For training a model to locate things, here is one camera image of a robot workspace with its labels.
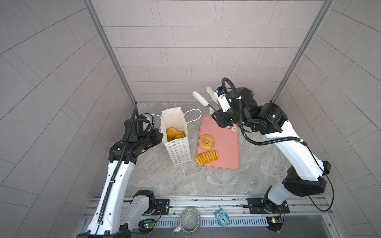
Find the ridged yellow bread loaf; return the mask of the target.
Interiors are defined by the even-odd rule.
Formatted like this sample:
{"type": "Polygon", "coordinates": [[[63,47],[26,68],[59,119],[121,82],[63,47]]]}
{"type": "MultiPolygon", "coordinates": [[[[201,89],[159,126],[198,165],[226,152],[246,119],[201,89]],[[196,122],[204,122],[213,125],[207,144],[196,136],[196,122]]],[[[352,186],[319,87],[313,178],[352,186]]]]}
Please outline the ridged yellow bread loaf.
{"type": "Polygon", "coordinates": [[[218,153],[214,150],[198,154],[195,158],[198,165],[205,165],[216,160],[218,160],[218,153]]]}

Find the white printed paper bag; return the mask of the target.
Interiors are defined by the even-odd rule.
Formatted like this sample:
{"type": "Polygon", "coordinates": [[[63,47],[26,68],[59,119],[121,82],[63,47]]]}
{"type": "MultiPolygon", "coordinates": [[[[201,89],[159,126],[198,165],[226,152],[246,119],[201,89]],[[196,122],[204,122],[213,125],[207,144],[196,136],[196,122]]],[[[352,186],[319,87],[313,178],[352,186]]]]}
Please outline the white printed paper bag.
{"type": "Polygon", "coordinates": [[[202,116],[201,110],[191,109],[183,112],[182,108],[170,108],[161,112],[161,115],[153,115],[160,119],[159,132],[163,134],[162,144],[170,156],[174,166],[191,161],[189,146],[188,124],[199,120],[202,116]],[[192,111],[199,112],[199,116],[189,122],[185,117],[192,111]]]}

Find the round striped bun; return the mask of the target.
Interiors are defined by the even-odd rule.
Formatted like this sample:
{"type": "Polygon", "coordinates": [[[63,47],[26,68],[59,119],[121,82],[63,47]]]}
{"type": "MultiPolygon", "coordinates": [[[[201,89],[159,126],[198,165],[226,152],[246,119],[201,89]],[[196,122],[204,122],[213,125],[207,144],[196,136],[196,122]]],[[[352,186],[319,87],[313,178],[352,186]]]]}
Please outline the round striped bun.
{"type": "Polygon", "coordinates": [[[166,134],[168,137],[170,138],[175,138],[178,134],[177,134],[177,130],[175,128],[168,128],[166,130],[166,134]]]}

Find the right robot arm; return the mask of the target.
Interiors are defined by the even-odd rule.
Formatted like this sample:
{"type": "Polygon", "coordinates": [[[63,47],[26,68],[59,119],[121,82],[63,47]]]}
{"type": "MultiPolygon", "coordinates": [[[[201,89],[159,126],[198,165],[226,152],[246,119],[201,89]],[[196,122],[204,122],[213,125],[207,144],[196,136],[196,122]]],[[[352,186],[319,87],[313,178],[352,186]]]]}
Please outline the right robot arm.
{"type": "Polygon", "coordinates": [[[211,117],[221,128],[237,127],[250,144],[275,144],[291,163],[283,181],[271,186],[265,193],[260,208],[267,213],[284,213],[281,208],[292,196],[311,197],[325,191],[330,183],[331,164],[318,159],[301,139],[283,110],[274,103],[259,106],[252,90],[235,87],[224,77],[215,91],[207,88],[218,108],[214,109],[203,96],[193,92],[194,98],[208,107],[211,117]]]}

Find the oval sesame bread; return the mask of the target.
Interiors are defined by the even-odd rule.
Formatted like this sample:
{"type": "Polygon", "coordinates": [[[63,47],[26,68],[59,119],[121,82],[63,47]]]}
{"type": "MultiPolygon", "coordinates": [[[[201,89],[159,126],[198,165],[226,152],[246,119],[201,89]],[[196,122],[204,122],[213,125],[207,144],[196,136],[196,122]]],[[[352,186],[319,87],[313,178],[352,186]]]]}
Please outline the oval sesame bread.
{"type": "Polygon", "coordinates": [[[186,135],[183,131],[177,131],[177,135],[174,139],[181,139],[181,138],[185,138],[186,135]]]}

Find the ring shaped bread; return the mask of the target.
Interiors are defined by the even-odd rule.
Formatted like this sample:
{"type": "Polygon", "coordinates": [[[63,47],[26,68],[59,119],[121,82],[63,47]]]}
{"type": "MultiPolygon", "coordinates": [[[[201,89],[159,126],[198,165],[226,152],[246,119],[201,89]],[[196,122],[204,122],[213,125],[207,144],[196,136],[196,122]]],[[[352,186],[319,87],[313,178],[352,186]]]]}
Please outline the ring shaped bread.
{"type": "Polygon", "coordinates": [[[209,134],[204,134],[199,138],[198,145],[204,150],[212,149],[215,145],[215,139],[209,134]]]}

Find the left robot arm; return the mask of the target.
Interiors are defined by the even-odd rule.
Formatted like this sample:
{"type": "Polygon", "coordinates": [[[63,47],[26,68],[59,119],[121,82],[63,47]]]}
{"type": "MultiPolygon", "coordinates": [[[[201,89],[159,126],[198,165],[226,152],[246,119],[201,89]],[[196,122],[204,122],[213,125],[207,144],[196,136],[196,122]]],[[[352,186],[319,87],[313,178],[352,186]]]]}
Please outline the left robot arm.
{"type": "Polygon", "coordinates": [[[131,118],[124,122],[123,138],[109,151],[106,182],[86,232],[78,238],[129,238],[144,213],[155,211],[155,196],[151,190],[140,190],[128,206],[121,221],[122,205],[130,177],[138,157],[162,142],[163,134],[155,127],[152,114],[139,114],[133,106],[131,118]]]}

